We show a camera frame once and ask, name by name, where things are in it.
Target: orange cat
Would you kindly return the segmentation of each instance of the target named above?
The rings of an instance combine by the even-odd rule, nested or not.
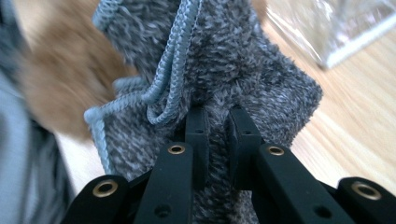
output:
[[[21,0],[16,2],[17,7],[23,4]],[[22,28],[25,24],[30,26],[28,32],[24,30],[31,47],[21,61],[21,90],[35,119],[45,128],[77,140],[90,139],[83,119],[85,110],[114,99],[112,82],[137,72],[123,63],[109,41],[92,25],[99,0],[34,3],[39,4],[35,7],[45,15],[39,18],[41,22],[35,29],[32,27],[35,23],[29,21],[31,16],[21,15]],[[253,0],[252,5],[262,22],[265,1]]]

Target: gray towel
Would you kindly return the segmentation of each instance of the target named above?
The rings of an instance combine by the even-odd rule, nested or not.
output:
[[[194,105],[209,120],[209,178],[196,223],[255,223],[249,192],[231,187],[225,122],[246,108],[264,140],[289,147],[317,108],[320,86],[262,33],[243,0],[102,0],[94,24],[135,65],[118,98],[85,114],[108,174],[132,180],[155,163]]]

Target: screw hole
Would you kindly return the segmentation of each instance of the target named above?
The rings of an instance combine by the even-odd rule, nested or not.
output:
[[[168,152],[174,155],[181,154],[186,150],[183,146],[172,146],[168,148]]]
[[[104,180],[95,186],[92,194],[98,198],[105,198],[116,192],[118,187],[119,185],[114,180]]]
[[[155,216],[159,218],[169,217],[171,213],[172,213],[172,209],[169,204],[160,204],[154,210]]]
[[[332,212],[325,206],[315,206],[314,207],[314,212],[317,214],[318,217],[323,217],[323,218],[331,218],[332,217]]]
[[[285,154],[285,151],[279,147],[269,147],[268,151],[274,156],[282,156],[283,154]]]
[[[366,199],[370,199],[373,201],[380,200],[382,197],[381,193],[378,190],[376,190],[375,188],[373,188],[367,184],[361,183],[360,181],[353,183],[352,189],[357,194],[359,194],[361,197],[364,197]]]

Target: towel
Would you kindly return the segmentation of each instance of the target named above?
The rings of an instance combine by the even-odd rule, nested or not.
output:
[[[262,32],[247,0],[102,0],[92,18],[140,76],[86,111],[107,174],[133,180],[155,164],[192,106],[208,116],[209,176],[194,193],[194,223],[257,223],[249,191],[228,175],[226,122],[241,105],[267,142],[290,147],[320,86]]]

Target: black plastic bracket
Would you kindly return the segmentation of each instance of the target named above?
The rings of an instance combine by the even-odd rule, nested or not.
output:
[[[191,223],[192,158],[192,147],[185,143],[161,149],[134,224]]]
[[[194,188],[204,189],[209,169],[209,140],[207,114],[201,107],[194,107],[186,117],[185,142],[194,150]]]
[[[395,196],[373,181],[344,178],[334,198],[357,223],[396,223]]]
[[[243,107],[232,108],[228,121],[230,178],[233,187],[252,190],[252,158],[262,144],[262,135]]]
[[[354,223],[288,148],[262,145],[256,167],[276,202],[280,223]]]
[[[62,223],[121,223],[121,217],[127,212],[124,200],[128,190],[125,178],[116,175],[100,176],[85,186],[72,202]]]

